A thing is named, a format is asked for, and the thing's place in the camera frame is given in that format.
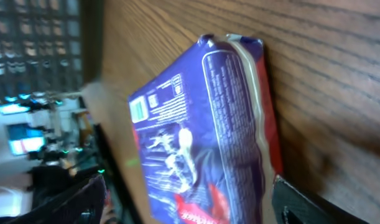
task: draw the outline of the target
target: wood grain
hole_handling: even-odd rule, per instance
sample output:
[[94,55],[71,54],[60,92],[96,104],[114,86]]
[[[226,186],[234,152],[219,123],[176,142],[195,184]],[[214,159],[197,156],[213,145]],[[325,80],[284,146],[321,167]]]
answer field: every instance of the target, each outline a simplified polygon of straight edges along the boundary
[[206,33],[265,41],[286,177],[380,223],[380,0],[109,0],[104,14],[102,79],[84,95],[144,223],[126,99]]

